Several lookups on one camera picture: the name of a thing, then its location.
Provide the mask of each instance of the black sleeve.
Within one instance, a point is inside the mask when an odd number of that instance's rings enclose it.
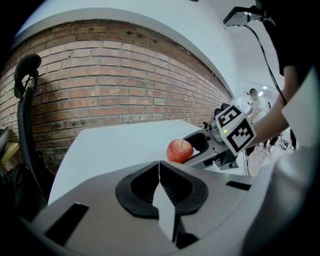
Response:
[[[263,21],[263,25],[276,50],[279,73],[284,75],[284,67],[295,66],[301,83],[319,52],[312,2],[298,4],[288,0],[261,0],[261,3],[274,22]]]

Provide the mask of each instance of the white table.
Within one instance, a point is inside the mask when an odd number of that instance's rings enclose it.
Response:
[[[145,162],[167,160],[168,144],[197,130],[200,128],[182,120],[82,130],[59,167],[48,204],[94,176]],[[219,171],[215,165],[209,170]],[[225,172],[243,174],[241,168]]]

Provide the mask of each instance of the chair backrest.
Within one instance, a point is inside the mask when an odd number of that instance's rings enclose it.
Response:
[[[17,98],[20,98],[17,121],[22,159],[34,176],[43,196],[48,200],[55,176],[47,169],[42,155],[36,150],[31,122],[31,102],[38,86],[37,68],[41,63],[39,58],[38,55],[31,54],[31,56],[28,55],[21,59],[14,74],[15,79],[17,78],[14,89],[15,93],[18,92]],[[26,75],[34,78],[33,87],[27,87],[27,85],[24,87],[22,85],[22,79]]]

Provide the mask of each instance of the red apple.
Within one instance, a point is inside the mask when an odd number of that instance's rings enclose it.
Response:
[[[192,157],[193,153],[194,148],[184,139],[175,139],[171,141],[166,149],[168,160],[179,164]]]

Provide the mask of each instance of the person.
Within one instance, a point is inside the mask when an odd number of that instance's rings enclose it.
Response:
[[[279,137],[282,136],[284,133],[282,132],[281,134],[274,136],[272,139],[270,139],[270,143],[267,147],[267,150],[270,152],[272,146],[274,146],[276,144],[276,142],[278,141]]]
[[[252,100],[252,104],[251,110],[247,113],[247,116],[249,119],[251,119],[251,122],[255,124],[267,114],[269,109],[267,101],[265,100],[265,98],[258,95],[258,91],[255,88],[250,89],[249,94],[250,100]],[[253,145],[247,148],[245,152],[248,156],[250,156],[254,150],[255,146]]]
[[[281,3],[276,0],[260,0],[260,2],[276,25],[273,26],[268,21],[262,22],[278,57],[279,73],[284,76],[282,94],[285,101],[289,102],[303,83],[312,64],[316,63],[316,56],[319,55],[317,33],[314,33],[316,23],[310,20],[315,16],[310,14],[312,10],[307,4],[301,5],[288,0]],[[304,13],[309,18],[301,17]],[[279,95],[270,111],[253,124],[256,137],[249,147],[265,142],[289,127],[282,114],[286,102]]]

